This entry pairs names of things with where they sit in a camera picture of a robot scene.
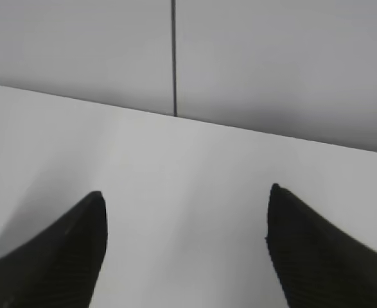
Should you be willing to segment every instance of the dark vertical line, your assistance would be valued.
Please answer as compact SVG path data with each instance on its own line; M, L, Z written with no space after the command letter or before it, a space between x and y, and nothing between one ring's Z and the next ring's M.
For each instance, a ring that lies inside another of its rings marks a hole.
M175 33L175 2L171 0L171 48L172 48L172 62L173 62L173 103L174 116L178 117L177 105L177 42Z

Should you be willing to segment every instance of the white wall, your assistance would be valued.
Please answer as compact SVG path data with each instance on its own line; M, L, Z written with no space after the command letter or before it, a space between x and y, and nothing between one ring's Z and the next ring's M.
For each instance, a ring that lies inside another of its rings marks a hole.
M0 0L0 85L172 114L169 0Z
M177 1L179 114L377 151L377 0Z

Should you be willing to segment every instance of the white floor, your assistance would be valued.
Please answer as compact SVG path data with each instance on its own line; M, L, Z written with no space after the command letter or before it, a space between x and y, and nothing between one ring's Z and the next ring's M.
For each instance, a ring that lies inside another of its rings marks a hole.
M377 250L377 153L0 87L0 256L101 190L91 307L285 308L274 182Z

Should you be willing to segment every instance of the gray wall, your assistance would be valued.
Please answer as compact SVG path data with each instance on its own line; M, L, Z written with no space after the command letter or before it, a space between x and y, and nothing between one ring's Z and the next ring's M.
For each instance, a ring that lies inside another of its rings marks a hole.
M170 0L0 0L0 85L172 114ZM377 0L177 0L179 115L377 151Z
M179 113L377 151L377 0L180 0Z
M168 0L0 0L0 85L172 114Z

